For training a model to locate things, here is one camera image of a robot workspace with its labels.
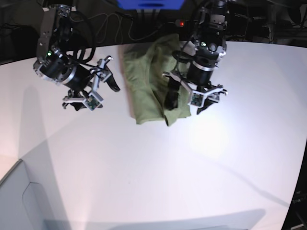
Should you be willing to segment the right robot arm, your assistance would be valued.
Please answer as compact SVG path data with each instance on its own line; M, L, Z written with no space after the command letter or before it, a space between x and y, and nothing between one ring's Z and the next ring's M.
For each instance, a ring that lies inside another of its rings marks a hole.
M107 83L114 92L119 92L108 63L113 59L106 56L98 60L95 66L89 62L96 51L96 36L89 19L75 9L73 1L46 1L41 23L40 37L36 48L36 61L33 69L39 78L56 85L66 86L68 94L63 98L62 107L68 105L76 111L87 108L94 111L102 108L103 98L98 93L100 83ZM73 35L74 21L71 14L80 16L87 25L91 36L91 52L85 58L86 48L79 46L68 54L69 40Z

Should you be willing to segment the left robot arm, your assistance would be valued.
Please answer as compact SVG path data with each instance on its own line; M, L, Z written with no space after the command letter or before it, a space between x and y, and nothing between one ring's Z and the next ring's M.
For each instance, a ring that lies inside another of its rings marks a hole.
M187 104L195 106L198 114L218 103L222 94L228 94L222 85L211 83L214 70L226 55L227 14L225 0L204 0L198 5L191 19L193 31L187 40L193 43L195 54L186 53L184 46L174 51L176 65L170 72L163 73L169 78L164 102L167 110L177 108L180 88L188 92Z

